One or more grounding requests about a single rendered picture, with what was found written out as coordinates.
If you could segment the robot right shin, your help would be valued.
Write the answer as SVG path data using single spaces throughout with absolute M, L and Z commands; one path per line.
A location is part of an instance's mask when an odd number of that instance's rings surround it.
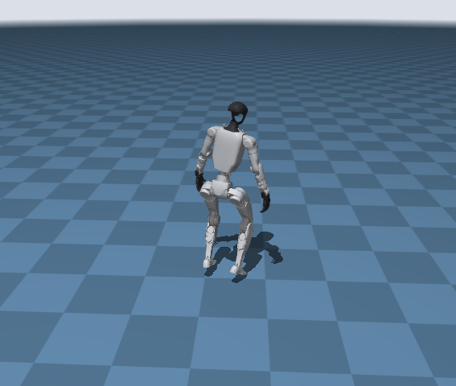
M 250 245 L 250 242 L 252 239 L 252 235 L 253 235 L 253 223 L 248 222 L 246 231 L 239 232 L 239 236 L 238 236 L 237 256 L 236 256 L 235 265 L 238 265 L 239 268 L 242 267 L 244 256 L 245 256 L 246 251 L 249 248 L 249 245 Z

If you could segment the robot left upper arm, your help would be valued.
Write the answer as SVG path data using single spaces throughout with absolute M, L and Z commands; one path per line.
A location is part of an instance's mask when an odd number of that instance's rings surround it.
M 209 158 L 212 155 L 212 150 L 210 149 L 215 141 L 215 135 L 218 128 L 219 126 L 216 125 L 207 130 L 207 136 L 205 137 L 203 148 L 200 152 L 205 158 Z

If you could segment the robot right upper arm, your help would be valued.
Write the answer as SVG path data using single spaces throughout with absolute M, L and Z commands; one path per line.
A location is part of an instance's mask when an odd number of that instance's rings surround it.
M 257 152 L 257 140 L 254 137 L 249 135 L 243 136 L 243 146 L 248 150 L 249 160 L 251 162 L 250 170 L 251 172 L 260 173 L 259 172 L 259 156 Z

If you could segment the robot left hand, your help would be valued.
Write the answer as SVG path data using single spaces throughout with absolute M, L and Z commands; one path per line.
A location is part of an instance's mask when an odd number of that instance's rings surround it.
M 200 189 L 203 186 L 203 181 L 204 182 L 207 182 L 207 181 L 203 178 L 203 173 L 200 175 L 198 170 L 195 170 L 195 176 L 196 176 L 196 181 L 195 181 L 196 189 L 198 192 L 200 192 Z

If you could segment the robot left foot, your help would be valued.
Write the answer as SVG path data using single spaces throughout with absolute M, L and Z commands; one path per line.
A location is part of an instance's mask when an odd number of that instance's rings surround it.
M 204 268 L 209 268 L 209 267 L 211 267 L 212 265 L 214 265 L 215 263 L 216 263 L 216 260 L 214 260 L 214 259 L 208 260 L 208 258 L 207 258 L 207 259 L 205 259 L 205 260 L 203 261 L 203 267 L 204 267 Z

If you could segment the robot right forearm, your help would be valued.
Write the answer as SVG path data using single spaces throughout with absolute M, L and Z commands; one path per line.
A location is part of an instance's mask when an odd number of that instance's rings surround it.
M 258 168 L 259 168 L 260 173 L 257 173 L 255 175 L 255 179 L 257 181 L 257 185 L 260 190 L 260 193 L 263 191 L 265 193 L 265 196 L 267 196 L 269 194 L 269 189 L 268 189 L 267 183 L 265 181 L 265 174 L 264 174 L 263 166 L 261 163 L 259 164 Z

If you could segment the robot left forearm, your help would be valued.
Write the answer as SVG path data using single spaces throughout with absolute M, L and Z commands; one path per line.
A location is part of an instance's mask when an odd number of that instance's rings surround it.
M 201 152 L 201 151 L 200 151 Z M 197 162 L 197 165 L 196 165 L 196 168 L 195 170 L 198 170 L 199 171 L 199 174 L 201 175 L 203 173 L 203 169 L 205 167 L 205 164 L 206 164 L 206 161 L 207 161 L 207 158 L 205 158 L 201 153 L 199 153 L 199 157 L 198 157 L 198 162 Z

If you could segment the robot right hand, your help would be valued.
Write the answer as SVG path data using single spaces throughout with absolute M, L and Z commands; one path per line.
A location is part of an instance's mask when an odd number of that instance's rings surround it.
M 265 212 L 269 208 L 270 197 L 269 197 L 269 194 L 267 196 L 265 196 L 265 193 L 262 191 L 261 192 L 261 198 L 264 199 L 264 201 L 263 201 L 263 206 L 264 207 L 260 211 L 262 213 L 262 212 Z

